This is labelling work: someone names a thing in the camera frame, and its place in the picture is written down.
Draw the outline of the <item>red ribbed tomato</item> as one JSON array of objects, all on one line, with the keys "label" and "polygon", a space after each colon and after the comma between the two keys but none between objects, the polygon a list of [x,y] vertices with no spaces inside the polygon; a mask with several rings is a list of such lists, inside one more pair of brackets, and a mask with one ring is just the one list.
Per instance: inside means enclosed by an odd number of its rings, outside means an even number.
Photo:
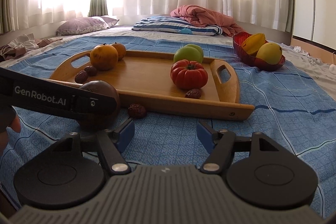
[{"label": "red ribbed tomato", "polygon": [[204,87],[208,74],[201,63],[184,59],[173,64],[170,78],[178,88],[191,90]]}]

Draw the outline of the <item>pink crumpled blanket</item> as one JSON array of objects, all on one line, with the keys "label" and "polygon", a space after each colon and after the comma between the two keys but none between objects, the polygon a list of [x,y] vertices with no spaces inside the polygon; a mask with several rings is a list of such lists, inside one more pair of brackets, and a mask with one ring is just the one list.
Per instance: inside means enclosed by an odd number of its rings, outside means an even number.
[{"label": "pink crumpled blanket", "polygon": [[231,16],[198,5],[183,5],[170,12],[173,17],[188,21],[193,26],[206,27],[216,25],[227,36],[234,36],[244,29]]}]

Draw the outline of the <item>dark purple tomato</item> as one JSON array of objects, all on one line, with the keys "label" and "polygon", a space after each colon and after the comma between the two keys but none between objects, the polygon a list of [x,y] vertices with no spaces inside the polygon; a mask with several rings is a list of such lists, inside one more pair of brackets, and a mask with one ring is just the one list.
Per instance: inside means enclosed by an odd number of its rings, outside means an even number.
[{"label": "dark purple tomato", "polygon": [[80,128],[86,132],[108,129],[120,111],[120,97],[116,89],[111,84],[101,80],[85,83],[80,89],[114,98],[116,105],[113,106],[109,103],[107,107],[102,108],[102,114],[96,114],[95,118],[89,116],[88,118],[80,118],[77,120]]}]

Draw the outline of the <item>yellow starfruit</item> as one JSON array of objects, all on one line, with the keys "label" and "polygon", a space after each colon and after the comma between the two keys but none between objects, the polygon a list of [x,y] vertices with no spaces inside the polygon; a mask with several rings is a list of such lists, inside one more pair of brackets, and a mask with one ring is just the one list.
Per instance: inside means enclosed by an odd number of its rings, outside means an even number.
[{"label": "yellow starfruit", "polygon": [[241,44],[241,47],[247,54],[252,56],[255,55],[265,43],[265,35],[262,33],[258,33],[246,38]]}]

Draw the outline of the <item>purple pillow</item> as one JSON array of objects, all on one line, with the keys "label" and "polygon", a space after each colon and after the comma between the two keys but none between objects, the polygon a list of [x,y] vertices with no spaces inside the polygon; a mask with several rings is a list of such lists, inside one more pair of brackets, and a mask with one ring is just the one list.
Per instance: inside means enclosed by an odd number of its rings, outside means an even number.
[{"label": "purple pillow", "polygon": [[114,27],[119,19],[110,16],[80,17],[67,20],[56,30],[56,36],[82,35]]}]

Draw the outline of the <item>yellow mango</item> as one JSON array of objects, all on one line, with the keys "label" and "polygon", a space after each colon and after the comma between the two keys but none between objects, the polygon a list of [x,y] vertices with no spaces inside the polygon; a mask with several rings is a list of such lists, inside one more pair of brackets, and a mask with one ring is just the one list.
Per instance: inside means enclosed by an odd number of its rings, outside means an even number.
[{"label": "yellow mango", "polygon": [[282,48],[277,43],[265,43],[258,50],[256,57],[270,65],[276,65],[281,60]]}]

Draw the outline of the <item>blue checked bed sheet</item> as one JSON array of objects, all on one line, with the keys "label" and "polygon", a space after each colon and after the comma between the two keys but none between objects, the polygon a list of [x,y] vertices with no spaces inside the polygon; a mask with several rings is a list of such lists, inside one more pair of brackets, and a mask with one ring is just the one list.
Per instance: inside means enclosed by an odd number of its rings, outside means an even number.
[{"label": "blue checked bed sheet", "polygon": [[[174,53],[185,42],[135,36],[85,36],[65,42],[40,55],[12,65],[13,71],[48,78],[66,59],[100,44],[121,43],[128,50]],[[267,134],[309,164],[319,184],[312,208],[328,217],[335,211],[335,100],[319,87],[317,77],[300,68],[297,57],[287,59],[275,72],[261,71],[240,62],[231,46],[204,44],[205,56],[223,59],[236,71],[240,101],[254,106],[243,122],[211,120],[213,128],[229,129],[248,136]],[[78,130],[69,119],[17,109],[21,132],[9,131],[9,144],[1,157],[1,192],[19,206],[13,186],[19,167],[64,134]],[[149,113],[135,122],[135,136],[124,158],[141,165],[201,165],[207,152],[197,138],[197,120],[176,115]]]}]

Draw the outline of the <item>pink white clothes pile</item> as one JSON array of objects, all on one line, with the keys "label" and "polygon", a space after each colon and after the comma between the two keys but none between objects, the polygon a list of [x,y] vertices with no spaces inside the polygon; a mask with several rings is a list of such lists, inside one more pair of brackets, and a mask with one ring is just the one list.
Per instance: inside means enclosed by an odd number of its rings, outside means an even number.
[{"label": "pink white clothes pile", "polygon": [[9,59],[17,59],[28,51],[43,48],[59,40],[62,40],[62,38],[36,39],[34,34],[18,36],[5,46],[1,46],[1,62]]}]

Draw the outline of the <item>large orange fruit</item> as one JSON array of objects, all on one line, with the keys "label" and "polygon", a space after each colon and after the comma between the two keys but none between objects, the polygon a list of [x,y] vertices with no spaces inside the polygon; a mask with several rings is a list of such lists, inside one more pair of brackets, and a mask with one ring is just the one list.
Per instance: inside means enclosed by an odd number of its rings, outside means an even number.
[{"label": "large orange fruit", "polygon": [[109,44],[98,45],[90,53],[90,62],[96,69],[108,71],[118,63],[118,51]]}]

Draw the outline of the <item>dried red date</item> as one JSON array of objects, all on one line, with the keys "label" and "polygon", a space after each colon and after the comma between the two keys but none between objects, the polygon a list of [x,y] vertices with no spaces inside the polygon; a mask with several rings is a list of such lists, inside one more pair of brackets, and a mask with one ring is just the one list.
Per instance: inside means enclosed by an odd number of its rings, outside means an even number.
[{"label": "dried red date", "polygon": [[88,73],[86,71],[80,71],[76,74],[74,80],[78,84],[83,84],[88,79]]},{"label": "dried red date", "polygon": [[200,99],[202,91],[200,89],[191,89],[185,94],[185,98]]},{"label": "dried red date", "polygon": [[147,116],[146,108],[136,103],[133,103],[128,107],[127,113],[132,119],[142,119]]},{"label": "dried red date", "polygon": [[93,76],[96,76],[97,75],[97,69],[92,66],[92,65],[88,65],[84,68],[84,71],[87,73],[87,75],[89,77],[93,77]]}]

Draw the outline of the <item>green apple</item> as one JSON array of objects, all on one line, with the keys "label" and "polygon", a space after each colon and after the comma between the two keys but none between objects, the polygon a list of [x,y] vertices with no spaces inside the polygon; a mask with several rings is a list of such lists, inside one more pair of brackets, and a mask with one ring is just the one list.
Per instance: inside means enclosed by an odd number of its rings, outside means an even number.
[{"label": "green apple", "polygon": [[203,62],[201,54],[195,48],[182,47],[174,54],[173,62],[176,63],[180,60],[196,61],[198,63]]},{"label": "green apple", "polygon": [[201,54],[201,57],[202,58],[204,57],[203,49],[199,45],[196,45],[196,44],[187,44],[187,45],[185,45],[185,47],[195,48]]}]

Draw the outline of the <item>front green apple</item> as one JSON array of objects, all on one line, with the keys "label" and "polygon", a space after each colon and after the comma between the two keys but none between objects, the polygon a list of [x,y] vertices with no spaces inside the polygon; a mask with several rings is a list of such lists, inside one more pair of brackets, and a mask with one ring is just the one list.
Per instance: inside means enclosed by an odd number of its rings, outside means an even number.
[{"label": "front green apple", "polygon": [[180,60],[196,61],[198,63],[203,62],[201,54],[195,48],[182,47],[174,54],[173,62],[176,63]]}]

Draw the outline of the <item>rear green apple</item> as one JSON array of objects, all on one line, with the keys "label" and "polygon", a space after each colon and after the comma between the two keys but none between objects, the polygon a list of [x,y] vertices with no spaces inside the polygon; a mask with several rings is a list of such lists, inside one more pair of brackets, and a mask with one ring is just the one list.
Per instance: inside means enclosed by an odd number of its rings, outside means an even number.
[{"label": "rear green apple", "polygon": [[187,44],[187,45],[185,45],[185,47],[195,48],[201,54],[201,57],[202,58],[204,57],[203,49],[199,45],[196,45],[196,44]]}]

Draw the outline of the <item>white crumpled cloth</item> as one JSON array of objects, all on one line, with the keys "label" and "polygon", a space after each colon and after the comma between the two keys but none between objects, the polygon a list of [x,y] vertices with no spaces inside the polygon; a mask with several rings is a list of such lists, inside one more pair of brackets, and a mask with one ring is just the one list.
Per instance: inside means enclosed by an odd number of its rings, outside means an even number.
[{"label": "white crumpled cloth", "polygon": [[295,53],[299,53],[299,54],[302,54],[302,55],[305,55],[306,54],[306,51],[303,50],[300,46],[288,46],[286,44],[281,44],[282,46],[282,49],[285,50],[285,51],[290,51],[290,52],[295,52]]}]

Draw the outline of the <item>red glass fruit bowl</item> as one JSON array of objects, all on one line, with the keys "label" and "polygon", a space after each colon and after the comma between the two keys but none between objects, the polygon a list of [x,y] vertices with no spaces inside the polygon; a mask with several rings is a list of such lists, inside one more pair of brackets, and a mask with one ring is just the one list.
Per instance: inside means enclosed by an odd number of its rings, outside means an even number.
[{"label": "red glass fruit bowl", "polygon": [[238,34],[235,34],[232,38],[234,51],[240,58],[240,61],[242,63],[251,67],[257,67],[258,69],[267,72],[276,71],[285,64],[286,58],[284,55],[282,55],[280,61],[277,64],[272,65],[268,64],[262,59],[256,58],[255,55],[249,55],[248,53],[246,53],[242,48],[242,43],[250,36],[251,34],[249,34],[248,32],[240,32]]}]

